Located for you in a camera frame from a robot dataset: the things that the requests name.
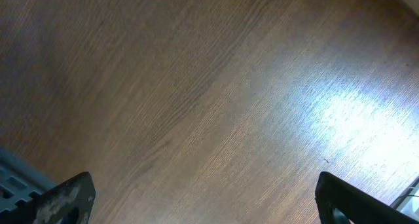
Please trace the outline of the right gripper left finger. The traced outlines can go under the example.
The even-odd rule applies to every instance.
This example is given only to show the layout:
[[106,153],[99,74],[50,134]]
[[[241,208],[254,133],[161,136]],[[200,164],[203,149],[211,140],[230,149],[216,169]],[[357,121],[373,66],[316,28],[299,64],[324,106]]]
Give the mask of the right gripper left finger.
[[89,172],[82,172],[43,192],[22,182],[24,189],[8,180],[1,184],[1,224],[87,224],[96,191]]

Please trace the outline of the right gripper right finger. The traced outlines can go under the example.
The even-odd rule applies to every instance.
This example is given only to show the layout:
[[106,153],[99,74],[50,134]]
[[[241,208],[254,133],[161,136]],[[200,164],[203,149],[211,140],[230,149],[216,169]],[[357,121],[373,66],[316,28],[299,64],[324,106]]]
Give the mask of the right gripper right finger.
[[418,221],[373,198],[329,172],[321,172],[315,200],[322,224],[414,223]]

